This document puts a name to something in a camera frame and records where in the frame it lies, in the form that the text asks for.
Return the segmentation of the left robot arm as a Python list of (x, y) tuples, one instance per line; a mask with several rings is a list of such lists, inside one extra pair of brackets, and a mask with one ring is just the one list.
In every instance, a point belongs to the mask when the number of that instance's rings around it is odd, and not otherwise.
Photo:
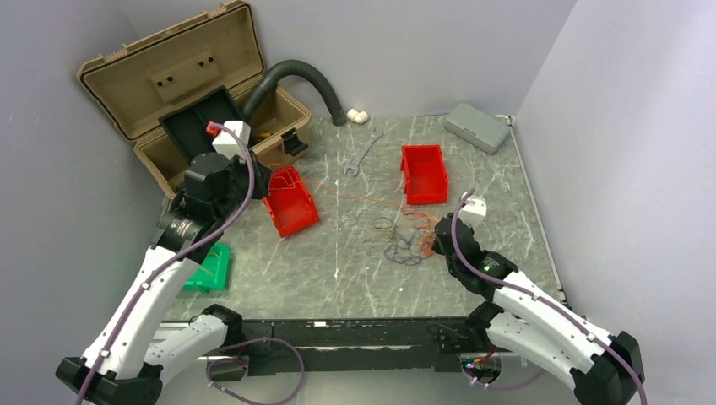
[(66, 357), (57, 367), (57, 378), (77, 393), (78, 404), (154, 404), (197, 357), (237, 351), (245, 339), (243, 319), (222, 305), (210, 305), (163, 343), (152, 340), (211, 247), (251, 200), (269, 194), (271, 177), (255, 155), (247, 161), (219, 153), (193, 159), (110, 321), (81, 356)]

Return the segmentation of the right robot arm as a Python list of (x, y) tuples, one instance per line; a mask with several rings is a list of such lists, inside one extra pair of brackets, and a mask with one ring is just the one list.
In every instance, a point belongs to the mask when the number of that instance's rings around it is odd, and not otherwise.
[(465, 319), (470, 347), (505, 348), (564, 383), (581, 404), (628, 404), (648, 397), (638, 340), (575, 314), (503, 255), (484, 250), (450, 213), (435, 227), (435, 253), (469, 292), (484, 298)]

